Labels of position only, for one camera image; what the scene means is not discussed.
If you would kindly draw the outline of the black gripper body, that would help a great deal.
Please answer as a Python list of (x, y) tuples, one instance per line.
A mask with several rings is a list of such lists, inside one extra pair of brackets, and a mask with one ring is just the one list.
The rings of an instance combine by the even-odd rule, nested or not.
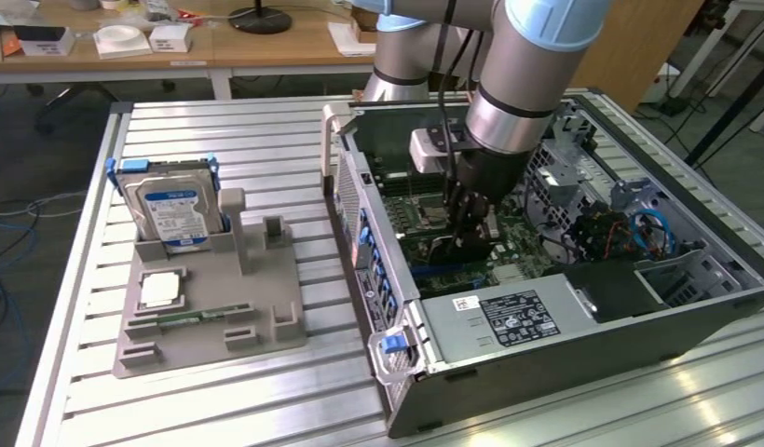
[(457, 158), (449, 201), (478, 195), (498, 205), (522, 179), (534, 151), (503, 154), (487, 149), (463, 151)]

